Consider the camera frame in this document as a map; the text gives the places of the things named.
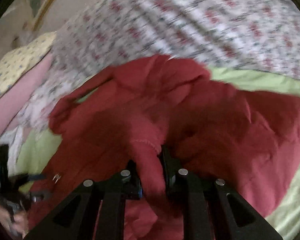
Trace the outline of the person's left hand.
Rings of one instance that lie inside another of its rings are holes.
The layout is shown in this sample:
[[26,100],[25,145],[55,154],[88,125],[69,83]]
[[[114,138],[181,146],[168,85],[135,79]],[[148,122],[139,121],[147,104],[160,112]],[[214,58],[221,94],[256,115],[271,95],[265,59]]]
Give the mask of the person's left hand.
[[27,213],[20,211],[11,216],[10,213],[0,205],[0,223],[13,239],[24,239],[29,232]]

